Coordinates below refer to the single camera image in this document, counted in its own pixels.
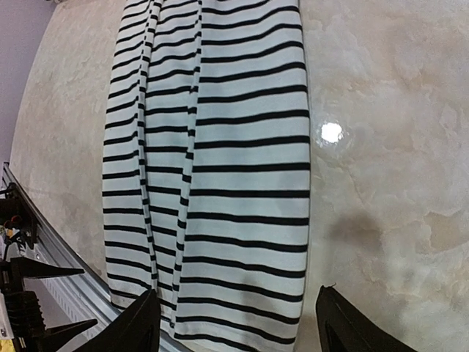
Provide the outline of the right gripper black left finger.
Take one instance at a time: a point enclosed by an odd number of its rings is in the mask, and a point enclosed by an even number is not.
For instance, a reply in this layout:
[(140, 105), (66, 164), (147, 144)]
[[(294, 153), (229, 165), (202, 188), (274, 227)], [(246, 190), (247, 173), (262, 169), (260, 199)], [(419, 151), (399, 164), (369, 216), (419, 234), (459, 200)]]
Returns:
[(93, 351), (159, 351), (160, 317), (157, 293), (148, 290), (93, 339)]

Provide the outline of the black white striped tank top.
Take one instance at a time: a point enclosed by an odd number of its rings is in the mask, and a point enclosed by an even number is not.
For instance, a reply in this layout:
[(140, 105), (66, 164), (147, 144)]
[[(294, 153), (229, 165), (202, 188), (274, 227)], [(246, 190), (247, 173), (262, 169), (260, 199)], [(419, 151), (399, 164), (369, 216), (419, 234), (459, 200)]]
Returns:
[(103, 141), (115, 307), (214, 351), (291, 351), (303, 305), (310, 114), (296, 1), (127, 1)]

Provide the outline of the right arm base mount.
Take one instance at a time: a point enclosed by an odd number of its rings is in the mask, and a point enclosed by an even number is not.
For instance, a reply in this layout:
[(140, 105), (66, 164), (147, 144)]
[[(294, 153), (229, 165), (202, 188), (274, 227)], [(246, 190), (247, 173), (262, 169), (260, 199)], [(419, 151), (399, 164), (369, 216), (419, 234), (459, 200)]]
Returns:
[(48, 328), (37, 294), (25, 279), (50, 279), (82, 274), (83, 269), (60, 268), (28, 257), (7, 258), (12, 245), (33, 249), (39, 220), (18, 186), (1, 190), (1, 337), (12, 338), (16, 351), (58, 351), (74, 337), (97, 325), (96, 319)]

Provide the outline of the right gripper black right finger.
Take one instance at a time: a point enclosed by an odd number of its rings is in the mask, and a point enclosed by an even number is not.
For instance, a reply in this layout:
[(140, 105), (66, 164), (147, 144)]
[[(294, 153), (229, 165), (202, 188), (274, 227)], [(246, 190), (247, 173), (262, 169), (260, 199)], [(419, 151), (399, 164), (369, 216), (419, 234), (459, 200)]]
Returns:
[(323, 351), (414, 351), (376, 326), (332, 286), (320, 288), (316, 315)]

